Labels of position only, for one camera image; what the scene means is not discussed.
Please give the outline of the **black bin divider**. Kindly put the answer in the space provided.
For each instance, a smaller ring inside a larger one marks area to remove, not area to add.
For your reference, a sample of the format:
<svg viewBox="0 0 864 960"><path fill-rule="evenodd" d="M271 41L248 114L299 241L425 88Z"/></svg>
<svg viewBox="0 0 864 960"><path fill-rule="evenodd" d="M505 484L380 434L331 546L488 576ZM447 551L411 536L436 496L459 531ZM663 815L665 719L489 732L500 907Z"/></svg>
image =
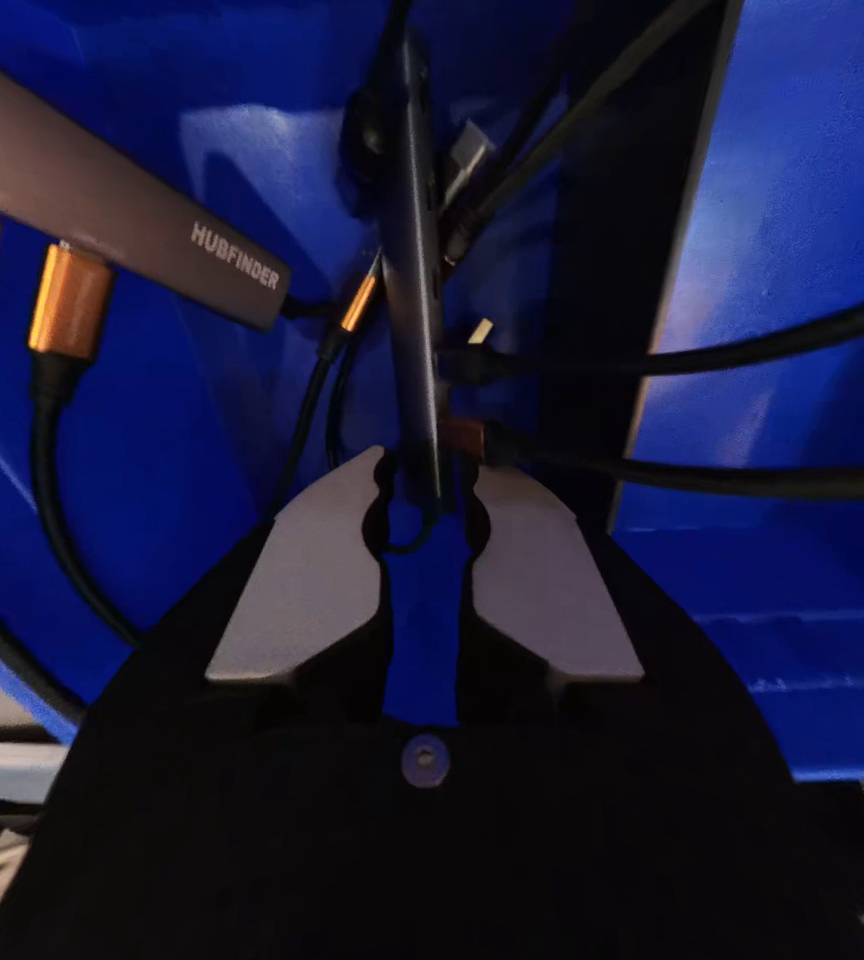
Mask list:
<svg viewBox="0 0 864 960"><path fill-rule="evenodd" d="M568 107L672 2L576 2ZM664 322L743 2L709 2L562 149L540 355L639 358ZM544 373L538 438L630 456L641 410L631 376ZM610 532L621 488L561 466L537 478L583 531Z"/></svg>

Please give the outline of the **blue storage bin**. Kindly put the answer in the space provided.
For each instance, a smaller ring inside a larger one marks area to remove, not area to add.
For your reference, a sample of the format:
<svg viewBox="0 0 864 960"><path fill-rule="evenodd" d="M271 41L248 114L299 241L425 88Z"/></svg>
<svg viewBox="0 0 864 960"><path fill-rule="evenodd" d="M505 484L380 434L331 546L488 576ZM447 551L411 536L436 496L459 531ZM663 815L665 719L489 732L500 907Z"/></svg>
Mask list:
<svg viewBox="0 0 864 960"><path fill-rule="evenodd" d="M336 296L373 228L342 197L342 110L389 2L0 2L0 69ZM560 157L444 293L461 330L539 354ZM95 700L127 656L61 572L30 485L26 338L52 238L0 244L0 616ZM864 2L743 2L653 350L767 334L864 302ZM62 491L96 579L149 629L270 500L319 324L262 334L129 271L63 419ZM457 415L534 432L538 380L455 388ZM864 465L864 338L640 383L630 458ZM707 630L801 781L864 778L864 503L626 486L613 538Z"/></svg>

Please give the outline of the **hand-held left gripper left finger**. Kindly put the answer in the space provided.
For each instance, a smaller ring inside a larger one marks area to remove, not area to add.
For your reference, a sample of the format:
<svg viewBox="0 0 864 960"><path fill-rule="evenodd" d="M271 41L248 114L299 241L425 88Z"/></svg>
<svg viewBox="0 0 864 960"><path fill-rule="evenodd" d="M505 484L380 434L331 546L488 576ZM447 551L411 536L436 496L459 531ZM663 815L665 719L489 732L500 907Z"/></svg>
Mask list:
<svg viewBox="0 0 864 960"><path fill-rule="evenodd" d="M386 452L370 447L281 510L207 667L211 683L282 682L377 614L380 567L363 524Z"/></svg>

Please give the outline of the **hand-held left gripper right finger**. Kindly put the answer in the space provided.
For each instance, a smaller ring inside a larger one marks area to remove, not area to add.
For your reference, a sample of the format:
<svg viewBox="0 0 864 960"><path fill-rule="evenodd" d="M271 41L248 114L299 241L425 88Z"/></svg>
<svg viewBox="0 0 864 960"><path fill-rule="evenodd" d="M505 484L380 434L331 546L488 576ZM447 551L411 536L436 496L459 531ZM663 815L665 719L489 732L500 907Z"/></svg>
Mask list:
<svg viewBox="0 0 864 960"><path fill-rule="evenodd" d="M488 531L471 568L474 612L566 682L637 683L643 666L573 512L511 466L479 468Z"/></svg>

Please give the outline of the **grey USB hub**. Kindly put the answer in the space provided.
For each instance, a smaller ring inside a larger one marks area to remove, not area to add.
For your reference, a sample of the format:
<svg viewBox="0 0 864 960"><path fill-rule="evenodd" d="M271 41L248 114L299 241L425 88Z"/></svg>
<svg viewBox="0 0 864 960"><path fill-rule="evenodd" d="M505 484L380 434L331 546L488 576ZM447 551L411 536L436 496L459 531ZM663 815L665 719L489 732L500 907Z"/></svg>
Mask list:
<svg viewBox="0 0 864 960"><path fill-rule="evenodd" d="M0 214L253 330L292 270L0 69Z"/></svg>

